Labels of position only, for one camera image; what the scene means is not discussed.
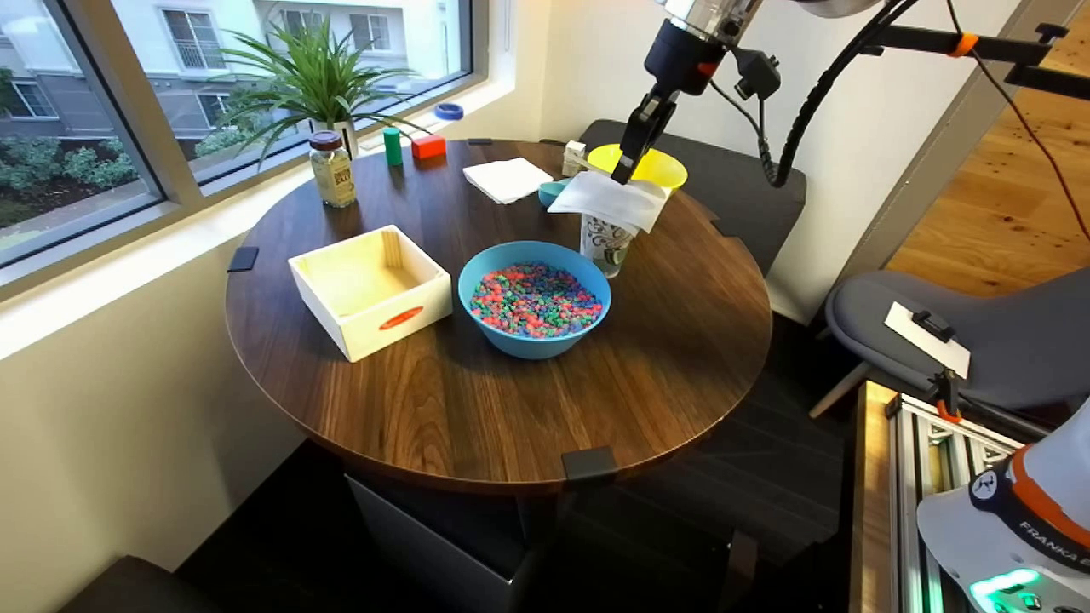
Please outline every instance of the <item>cable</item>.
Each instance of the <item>cable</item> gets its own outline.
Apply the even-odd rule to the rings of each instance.
[[[775,154],[770,154],[770,141],[762,135],[762,98],[761,98],[761,118],[753,118],[753,114],[735,104],[731,93],[724,93],[720,82],[712,82],[712,88],[720,93],[720,98],[725,98],[749,125],[753,125],[753,135],[757,135],[757,151],[761,151],[761,168],[768,170],[768,180],[775,185]]]
[[[953,23],[953,32],[959,32],[959,37],[960,37],[966,32],[960,32],[960,17],[959,17],[953,0],[946,0],[946,14],[952,14],[952,23]],[[1044,135],[1028,125],[1028,118],[1027,118],[1027,114],[1019,110],[1019,104],[1016,104],[1016,98],[1009,97],[1009,88],[993,74],[993,67],[984,66],[984,58],[980,58],[979,53],[974,53],[974,63],[979,63],[980,74],[993,82],[993,88],[994,88],[994,93],[1009,104],[1009,110],[1019,115],[1019,124],[1021,124],[1021,129],[1028,134],[1028,141],[1036,142],[1036,151],[1051,160],[1051,168],[1052,168],[1052,173],[1056,173],[1056,180],[1060,180],[1060,192],[1064,192],[1064,199],[1068,199],[1068,205],[1070,205],[1070,212],[1075,212],[1075,219],[1077,219],[1085,238],[1090,243],[1090,227],[1087,227],[1085,209],[1079,209],[1077,195],[1070,192],[1070,180],[1068,180],[1064,168],[1056,163],[1052,151],[1051,151],[1051,148],[1044,142]]]
[[[784,187],[788,179],[792,179],[792,163],[795,163],[795,154],[819,114],[819,105],[825,104],[828,88],[838,82],[838,74],[873,45],[873,33],[891,29],[901,14],[907,14],[918,0],[887,0],[887,6],[862,29],[854,32],[854,37],[842,48],[842,54],[820,72],[819,86],[812,88],[808,104],[802,105],[792,134],[788,134],[788,142],[784,142],[784,154],[782,154],[782,163],[770,157],[770,148],[768,148],[768,135],[762,135],[762,104],[761,104],[761,124],[753,124],[753,115],[735,104],[731,98],[717,82],[712,88],[731,104],[735,105],[749,125],[757,129],[757,142],[761,142],[761,160],[762,160],[762,170],[768,170],[768,180],[775,187]]]

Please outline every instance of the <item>glass window pane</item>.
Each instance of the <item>glass window pane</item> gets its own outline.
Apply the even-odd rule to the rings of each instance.
[[[38,0],[0,9],[0,267],[156,202]]]
[[[224,54],[220,53],[220,42],[214,42],[208,14],[191,14],[191,29],[197,33],[197,48],[201,48],[206,67],[224,67]]]
[[[191,22],[182,9],[165,9],[165,14],[186,67],[206,67]]]
[[[400,79],[379,79],[383,98],[362,104],[359,118],[392,104],[426,98],[432,88],[474,72],[471,0],[385,0],[383,6],[366,0],[170,0],[170,9],[142,0],[113,0],[113,6],[197,180],[257,163],[266,141],[247,151],[238,142],[288,115],[271,97],[257,104],[257,93],[274,86],[266,72],[222,54],[222,48],[238,48],[236,33],[274,42],[274,32],[312,32],[328,22],[338,42],[362,48],[359,67],[410,67]],[[303,135],[307,125],[288,129],[271,154]]]

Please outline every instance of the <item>cereal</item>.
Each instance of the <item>cereal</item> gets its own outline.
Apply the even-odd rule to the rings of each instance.
[[[471,315],[523,339],[564,339],[605,318],[605,305],[567,268],[514,264],[481,281]]]

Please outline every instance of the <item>table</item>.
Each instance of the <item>table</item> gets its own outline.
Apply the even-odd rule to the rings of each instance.
[[[724,238],[685,192],[633,243],[605,328],[557,363],[498,355],[459,306],[359,365],[341,357],[303,306],[290,257],[400,224],[456,281],[496,243],[577,244],[581,219],[547,216],[535,199],[502,209],[463,180],[463,168],[507,157],[559,179],[553,142],[451,142],[432,168],[366,157],[359,209],[325,209],[303,185],[249,231],[261,258],[229,281],[229,341],[312,441],[426,486],[559,492],[648,466],[745,400],[775,335],[770,298],[745,244]]]

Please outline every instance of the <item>white cup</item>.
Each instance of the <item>white cup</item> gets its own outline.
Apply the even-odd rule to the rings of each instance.
[[[600,267],[607,281],[622,277],[624,257],[633,238],[633,231],[600,222],[593,216],[582,216],[581,222],[581,257]]]

